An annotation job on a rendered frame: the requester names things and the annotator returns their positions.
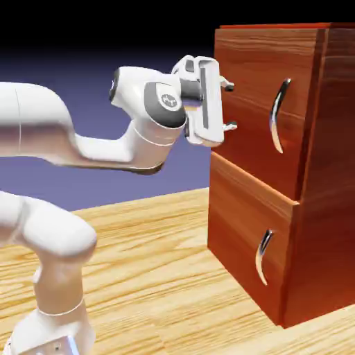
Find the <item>red-brown wooden cabinet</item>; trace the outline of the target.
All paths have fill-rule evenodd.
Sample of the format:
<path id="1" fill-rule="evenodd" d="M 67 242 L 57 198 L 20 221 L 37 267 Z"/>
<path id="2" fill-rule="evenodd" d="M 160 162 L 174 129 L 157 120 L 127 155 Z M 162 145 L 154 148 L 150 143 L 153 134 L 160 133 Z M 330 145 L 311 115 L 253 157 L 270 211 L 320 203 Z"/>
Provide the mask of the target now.
<path id="1" fill-rule="evenodd" d="M 222 26 L 324 30 L 282 327 L 355 304 L 355 23 Z"/>

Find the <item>small wooden cabinet door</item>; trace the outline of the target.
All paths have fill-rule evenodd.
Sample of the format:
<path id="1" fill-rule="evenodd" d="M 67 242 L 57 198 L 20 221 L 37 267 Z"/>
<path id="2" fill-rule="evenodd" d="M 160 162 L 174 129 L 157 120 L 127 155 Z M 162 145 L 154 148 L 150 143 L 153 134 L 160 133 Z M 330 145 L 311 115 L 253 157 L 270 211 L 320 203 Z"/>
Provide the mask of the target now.
<path id="1" fill-rule="evenodd" d="M 284 322 L 284 282 L 299 205 L 220 155 L 211 154 L 207 246 L 278 325 Z M 265 286 L 255 267 L 255 254 L 267 229 L 273 236 L 263 256 Z"/>

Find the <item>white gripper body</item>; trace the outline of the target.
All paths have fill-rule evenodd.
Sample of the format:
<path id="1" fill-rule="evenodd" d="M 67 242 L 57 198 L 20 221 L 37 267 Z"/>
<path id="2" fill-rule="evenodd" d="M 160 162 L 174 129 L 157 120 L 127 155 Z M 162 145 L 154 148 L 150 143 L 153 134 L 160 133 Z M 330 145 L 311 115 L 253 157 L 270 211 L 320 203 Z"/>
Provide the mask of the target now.
<path id="1" fill-rule="evenodd" d="M 224 141 L 219 63 L 213 58 L 198 56 L 194 64 L 203 100 L 200 106 L 189 113 L 187 141 L 193 145 L 219 146 Z"/>

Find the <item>large wooden cabinet door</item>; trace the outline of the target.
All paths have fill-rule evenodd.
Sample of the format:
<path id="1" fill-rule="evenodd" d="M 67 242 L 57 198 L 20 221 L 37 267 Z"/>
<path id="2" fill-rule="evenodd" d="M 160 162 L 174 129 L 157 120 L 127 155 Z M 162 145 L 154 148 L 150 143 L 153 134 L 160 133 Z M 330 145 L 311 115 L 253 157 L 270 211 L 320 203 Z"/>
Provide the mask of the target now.
<path id="1" fill-rule="evenodd" d="M 235 84 L 223 93 L 223 118 L 238 125 L 216 152 L 292 200 L 302 190 L 323 42 L 319 28 L 234 27 L 215 34 L 220 72 Z M 280 154 L 269 116 L 286 78 L 291 83 L 277 115 Z"/>

